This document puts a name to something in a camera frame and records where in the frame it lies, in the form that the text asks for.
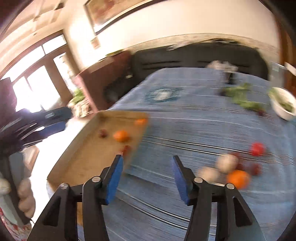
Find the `framed picture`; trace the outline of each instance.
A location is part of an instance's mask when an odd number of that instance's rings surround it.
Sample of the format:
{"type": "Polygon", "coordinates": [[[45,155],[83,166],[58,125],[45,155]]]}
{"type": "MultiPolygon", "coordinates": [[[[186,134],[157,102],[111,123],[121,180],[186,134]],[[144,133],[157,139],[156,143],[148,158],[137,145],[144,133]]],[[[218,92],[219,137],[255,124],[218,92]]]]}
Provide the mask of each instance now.
{"type": "Polygon", "coordinates": [[[125,16],[161,1],[165,0],[88,0],[84,6],[97,34],[125,16]]]}

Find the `brown cardboard tray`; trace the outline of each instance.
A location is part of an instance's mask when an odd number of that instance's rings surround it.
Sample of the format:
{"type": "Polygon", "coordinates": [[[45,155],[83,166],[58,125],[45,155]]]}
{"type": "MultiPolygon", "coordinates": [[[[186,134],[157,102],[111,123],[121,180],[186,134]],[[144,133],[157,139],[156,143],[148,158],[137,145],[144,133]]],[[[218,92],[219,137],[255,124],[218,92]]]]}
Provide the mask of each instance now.
{"type": "MultiPolygon", "coordinates": [[[[90,178],[101,174],[113,162],[125,145],[131,146],[131,153],[124,159],[126,167],[144,135],[147,124],[135,125],[136,119],[148,118],[143,112],[107,110],[98,112],[78,133],[47,177],[52,190],[61,183],[70,186],[84,184],[90,178]],[[108,136],[102,138],[100,130],[106,129],[108,136]],[[113,134],[126,130],[131,139],[125,143],[114,140],[113,134]]],[[[82,205],[78,204],[77,220],[82,225],[82,205]]]]}

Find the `bowl of greens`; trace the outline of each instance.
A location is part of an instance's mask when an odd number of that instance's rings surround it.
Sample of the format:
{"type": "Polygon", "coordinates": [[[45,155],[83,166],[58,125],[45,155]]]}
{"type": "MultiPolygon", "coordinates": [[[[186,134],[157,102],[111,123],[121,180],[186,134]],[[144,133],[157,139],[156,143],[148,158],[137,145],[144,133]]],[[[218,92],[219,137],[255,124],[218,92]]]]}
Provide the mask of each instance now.
{"type": "Polygon", "coordinates": [[[271,106],[278,116],[289,121],[296,116],[296,99],[287,90],[272,87],[269,91],[271,106]]]}

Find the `striped tablecloth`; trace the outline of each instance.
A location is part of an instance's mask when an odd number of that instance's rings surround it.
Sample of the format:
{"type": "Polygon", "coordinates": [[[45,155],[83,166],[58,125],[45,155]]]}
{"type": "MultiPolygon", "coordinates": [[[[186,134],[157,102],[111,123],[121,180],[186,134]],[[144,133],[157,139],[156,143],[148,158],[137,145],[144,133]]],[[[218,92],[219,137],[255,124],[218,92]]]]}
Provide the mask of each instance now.
{"type": "MultiPolygon", "coordinates": [[[[266,240],[281,235],[296,210],[296,127],[271,109],[268,81],[241,73],[235,76],[237,84],[252,84],[248,99],[264,103],[265,117],[219,96],[219,88],[225,86],[222,72],[201,68],[159,70],[111,108],[150,114],[147,133],[121,178],[116,199],[104,207],[111,241],[183,240],[192,207],[180,200],[171,157],[178,155],[184,166],[196,171],[214,167],[218,155],[233,150],[251,158],[247,165],[262,165],[262,175],[253,177],[241,194],[266,240]],[[270,154],[249,156],[254,141],[262,142],[270,154]]],[[[215,240],[216,214],[213,204],[209,240],[215,240]]]]}

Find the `white bowl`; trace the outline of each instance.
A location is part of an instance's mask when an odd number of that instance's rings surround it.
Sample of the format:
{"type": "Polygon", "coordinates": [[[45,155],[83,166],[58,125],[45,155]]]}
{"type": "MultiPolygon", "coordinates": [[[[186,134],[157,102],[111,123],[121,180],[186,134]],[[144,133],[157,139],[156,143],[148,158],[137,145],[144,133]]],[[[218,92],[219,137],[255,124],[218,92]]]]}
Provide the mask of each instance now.
{"type": "Polygon", "coordinates": [[[293,119],[296,116],[296,98],[294,97],[294,95],[292,95],[289,91],[282,89],[282,88],[278,88],[278,87],[274,87],[276,89],[276,91],[278,92],[278,94],[281,96],[281,98],[284,101],[290,102],[293,107],[294,110],[293,112],[288,112],[286,111],[274,98],[270,98],[271,100],[271,106],[274,109],[274,111],[277,113],[278,116],[282,117],[283,119],[290,121],[291,119],[293,119]]]}

